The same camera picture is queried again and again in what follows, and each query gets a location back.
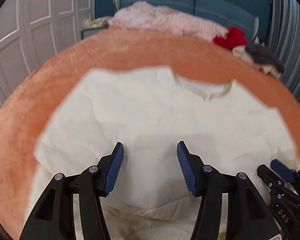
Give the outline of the red garment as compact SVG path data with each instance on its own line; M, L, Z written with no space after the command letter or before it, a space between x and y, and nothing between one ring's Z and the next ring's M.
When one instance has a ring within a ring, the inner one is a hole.
M227 50L233 50L237 46L246 46L249 41L245 38L244 31L237 27L230 27L224 37L216 36L213 43Z

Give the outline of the cream quilted garment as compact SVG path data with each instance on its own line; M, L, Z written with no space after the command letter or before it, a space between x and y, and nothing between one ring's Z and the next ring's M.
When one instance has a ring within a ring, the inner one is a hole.
M170 67L97 68L56 108L36 142L27 212L55 174L80 174L121 142L124 160L113 192L102 199L111 238L189 239L200 200L186 187L180 141L221 173L246 173L265 200L258 166L279 159L300 168L279 111L235 80L208 85Z

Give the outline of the bedside table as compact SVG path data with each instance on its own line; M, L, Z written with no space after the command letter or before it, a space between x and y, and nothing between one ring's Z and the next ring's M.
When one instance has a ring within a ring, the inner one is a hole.
M83 29L81 31L81 39L85 39L87 37L90 37L92 35L95 35L96 33L99 33L103 30L108 29L108 27L102 27L102 28L95 28L95 29Z

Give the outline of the dark grey knit sweater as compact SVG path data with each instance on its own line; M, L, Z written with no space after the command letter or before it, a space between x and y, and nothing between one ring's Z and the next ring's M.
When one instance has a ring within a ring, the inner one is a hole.
M255 63L273 65L279 73L283 73L285 71L283 64L267 47L250 43L245 46L245 51L251 56Z

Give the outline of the cream white garment pile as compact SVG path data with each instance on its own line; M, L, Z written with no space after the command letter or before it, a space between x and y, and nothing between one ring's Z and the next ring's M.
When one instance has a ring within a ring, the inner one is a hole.
M279 79L285 68L275 54L258 38L247 45L236 46L232 54L254 69Z

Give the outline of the yellow white cloth on nightstand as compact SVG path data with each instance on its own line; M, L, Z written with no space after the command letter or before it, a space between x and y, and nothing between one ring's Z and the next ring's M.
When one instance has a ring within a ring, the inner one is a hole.
M95 20L86 20L84 22L85 29L99 29L99 28L105 28L109 26L109 21L112 19L112 17L99 17Z

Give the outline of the grey blue curtain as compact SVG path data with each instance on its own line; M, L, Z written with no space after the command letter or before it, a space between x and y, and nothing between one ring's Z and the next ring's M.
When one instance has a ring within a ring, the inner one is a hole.
M280 80L300 105L300 5L296 0L272 0L267 46L285 68Z

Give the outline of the pink floral quilt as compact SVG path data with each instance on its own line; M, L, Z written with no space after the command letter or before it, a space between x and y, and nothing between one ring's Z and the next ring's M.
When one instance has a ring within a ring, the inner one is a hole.
M225 37L228 29L212 20L202 19L166 6L138 1L118 10L109 21L111 27L169 32L177 36L194 36L208 42Z

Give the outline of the blue upholstered headboard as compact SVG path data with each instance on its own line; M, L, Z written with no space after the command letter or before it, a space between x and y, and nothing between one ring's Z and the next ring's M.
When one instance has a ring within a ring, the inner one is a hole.
M258 34L259 18L226 0L113 0L113 3L115 9L119 10L138 1L146 1L154 6L167 6L215 21L225 27L237 27L244 31L250 41L254 41Z

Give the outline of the orange plush bedspread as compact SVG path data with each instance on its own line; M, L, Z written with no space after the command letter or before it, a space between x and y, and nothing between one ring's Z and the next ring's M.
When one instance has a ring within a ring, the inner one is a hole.
M179 75L208 83L236 79L280 110L300 157L300 106L282 82L195 37L110 28L47 60L0 109L0 223L13 239L24 226L37 166L32 151L54 109L91 68L123 71L154 65L168 65Z

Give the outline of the white panelled wardrobe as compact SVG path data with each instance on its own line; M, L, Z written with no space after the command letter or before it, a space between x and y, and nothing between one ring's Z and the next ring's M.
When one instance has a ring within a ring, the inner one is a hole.
M94 0L6 0L0 8L0 108L39 66L81 40Z

